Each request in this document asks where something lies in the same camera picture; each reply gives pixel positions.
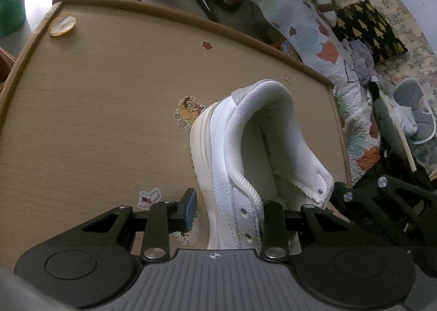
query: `floral pattern bedspread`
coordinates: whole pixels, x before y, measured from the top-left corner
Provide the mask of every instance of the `floral pattern bedspread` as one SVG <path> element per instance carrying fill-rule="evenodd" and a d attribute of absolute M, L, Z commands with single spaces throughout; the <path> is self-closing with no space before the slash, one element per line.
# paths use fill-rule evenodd
<path fill-rule="evenodd" d="M 363 0 L 337 0 L 344 7 Z M 437 57 L 422 33 L 413 15 L 400 0 L 370 0 L 372 5 L 384 15 L 399 39 L 408 48 L 408 53 L 375 66 L 385 81 L 385 90 L 390 95 L 396 84 L 405 78 L 414 78 L 422 86 L 425 97 L 434 113 L 437 111 Z M 429 174 L 437 176 L 437 139 L 420 145 L 410 145 L 417 162 Z"/>

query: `shoe sole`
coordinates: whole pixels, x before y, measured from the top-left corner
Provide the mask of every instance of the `shoe sole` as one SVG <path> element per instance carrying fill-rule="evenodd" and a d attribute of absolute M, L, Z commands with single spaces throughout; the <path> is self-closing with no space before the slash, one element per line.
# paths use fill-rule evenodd
<path fill-rule="evenodd" d="M 205 201 L 209 219 L 209 239 L 207 249 L 215 249 L 215 193 L 212 181 L 210 165 L 208 162 L 207 147 L 211 142 L 206 142 L 206 133 L 209 129 L 212 113 L 219 102 L 208 107 L 193 123 L 190 131 L 191 160 L 193 162 L 194 173 L 197 183 Z"/>

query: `white sneaker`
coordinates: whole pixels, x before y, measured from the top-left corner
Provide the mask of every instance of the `white sneaker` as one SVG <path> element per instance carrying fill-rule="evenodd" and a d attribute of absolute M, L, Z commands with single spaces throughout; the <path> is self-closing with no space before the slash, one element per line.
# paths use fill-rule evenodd
<path fill-rule="evenodd" d="M 194 122 L 191 156 L 209 218 L 209 249 L 261 249 L 261 199 L 324 207 L 334 180 L 308 148 L 288 90 L 262 80 Z"/>

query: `cartoon sticker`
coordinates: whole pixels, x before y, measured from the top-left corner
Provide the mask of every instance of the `cartoon sticker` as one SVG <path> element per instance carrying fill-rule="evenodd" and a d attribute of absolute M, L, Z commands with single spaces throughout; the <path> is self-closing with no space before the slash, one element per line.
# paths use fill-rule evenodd
<path fill-rule="evenodd" d="M 180 128 L 191 127 L 194 120 L 205 110 L 199 100 L 194 96 L 186 96 L 179 101 L 178 108 L 174 112 L 174 119 L 178 122 Z"/>
<path fill-rule="evenodd" d="M 199 238 L 200 228 L 198 222 L 199 213 L 196 211 L 193 219 L 193 227 L 191 231 L 182 233 L 182 232 L 173 232 L 170 236 L 175 237 L 178 241 L 184 246 L 192 246 L 197 243 L 197 239 Z"/>
<path fill-rule="evenodd" d="M 140 191 L 139 192 L 139 202 L 137 207 L 142 210 L 149 210 L 152 204 L 157 203 L 162 198 L 161 191 L 159 188 L 152 189 L 151 192 Z"/>

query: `sticker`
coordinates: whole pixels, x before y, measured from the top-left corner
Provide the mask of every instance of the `sticker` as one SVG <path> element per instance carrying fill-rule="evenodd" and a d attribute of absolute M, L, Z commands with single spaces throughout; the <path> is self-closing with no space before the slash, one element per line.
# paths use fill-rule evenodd
<path fill-rule="evenodd" d="M 284 81 L 287 84 L 291 84 L 291 78 L 290 78 L 290 76 L 288 74 L 284 74 Z"/>
<path fill-rule="evenodd" d="M 149 210 L 152 204 L 157 203 L 162 198 L 161 191 L 159 188 L 152 189 L 151 192 L 140 191 L 139 192 L 139 202 L 137 207 L 142 210 Z"/>
<path fill-rule="evenodd" d="M 170 236 L 175 237 L 178 241 L 184 246 L 192 246 L 197 243 L 197 239 L 199 238 L 200 228 L 198 222 L 199 213 L 196 211 L 193 219 L 193 227 L 191 231 L 182 233 L 182 232 L 173 232 Z"/>
<path fill-rule="evenodd" d="M 222 255 L 220 253 L 217 253 L 217 252 L 213 252 L 211 254 L 208 254 L 208 256 L 211 259 L 219 259 L 220 257 L 222 257 Z"/>
<path fill-rule="evenodd" d="M 179 101 L 178 108 L 174 112 L 174 119 L 180 128 L 191 127 L 194 120 L 205 110 L 205 106 L 200 104 L 194 96 L 186 96 Z"/>
<path fill-rule="evenodd" d="M 50 36 L 57 37 L 73 30 L 76 25 L 76 17 L 72 14 L 58 16 L 49 25 Z"/>
<path fill-rule="evenodd" d="M 211 45 L 210 42 L 203 41 L 203 43 L 202 43 L 202 47 L 203 47 L 203 48 L 206 48 L 206 49 L 211 49 L 211 48 L 212 48 L 212 45 Z"/>

